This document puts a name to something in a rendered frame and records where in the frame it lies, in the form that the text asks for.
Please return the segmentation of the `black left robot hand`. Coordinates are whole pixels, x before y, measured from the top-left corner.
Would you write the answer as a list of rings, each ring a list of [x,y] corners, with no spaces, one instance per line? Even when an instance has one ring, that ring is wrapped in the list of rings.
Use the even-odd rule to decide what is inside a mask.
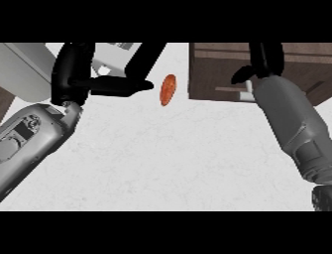
[[[146,79],[166,43],[141,43],[124,68],[126,76],[98,75],[92,68],[96,43],[65,43],[52,72],[52,103],[84,105],[89,95],[129,97],[154,88]]]

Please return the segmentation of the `orange can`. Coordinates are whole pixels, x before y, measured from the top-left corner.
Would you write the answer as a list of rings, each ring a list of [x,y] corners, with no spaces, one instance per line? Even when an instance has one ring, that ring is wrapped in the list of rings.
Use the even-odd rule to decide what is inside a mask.
[[[169,74],[163,80],[161,90],[160,90],[160,103],[166,106],[170,103],[175,92],[177,88],[176,75]]]

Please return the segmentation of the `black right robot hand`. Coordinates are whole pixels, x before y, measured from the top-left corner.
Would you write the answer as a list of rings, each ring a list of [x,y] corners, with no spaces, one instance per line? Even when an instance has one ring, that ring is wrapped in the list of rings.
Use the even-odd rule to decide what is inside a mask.
[[[282,75],[284,50],[281,43],[250,43],[250,65],[235,72],[232,84],[244,83],[253,76],[266,78]]]

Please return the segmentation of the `brown wooden drawer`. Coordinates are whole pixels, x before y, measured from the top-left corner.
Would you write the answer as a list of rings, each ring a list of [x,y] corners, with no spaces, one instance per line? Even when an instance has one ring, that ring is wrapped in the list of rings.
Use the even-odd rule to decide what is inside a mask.
[[[284,43],[282,76],[304,91],[313,105],[332,97],[332,43]],[[250,65],[248,43],[189,44],[189,98],[238,101],[245,90],[232,84],[239,68]]]

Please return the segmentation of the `white appliance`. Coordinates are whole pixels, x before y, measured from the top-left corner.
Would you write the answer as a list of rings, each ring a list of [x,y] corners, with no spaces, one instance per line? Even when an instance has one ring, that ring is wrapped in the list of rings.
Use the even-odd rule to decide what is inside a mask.
[[[126,76],[124,68],[141,43],[96,43],[92,68],[98,75]]]

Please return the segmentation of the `pale grey appliance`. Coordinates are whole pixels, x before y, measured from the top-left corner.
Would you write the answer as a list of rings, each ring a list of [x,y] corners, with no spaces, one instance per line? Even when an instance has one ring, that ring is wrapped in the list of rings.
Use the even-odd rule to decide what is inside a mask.
[[[48,100],[55,61],[43,43],[0,43],[0,87],[27,102]]]

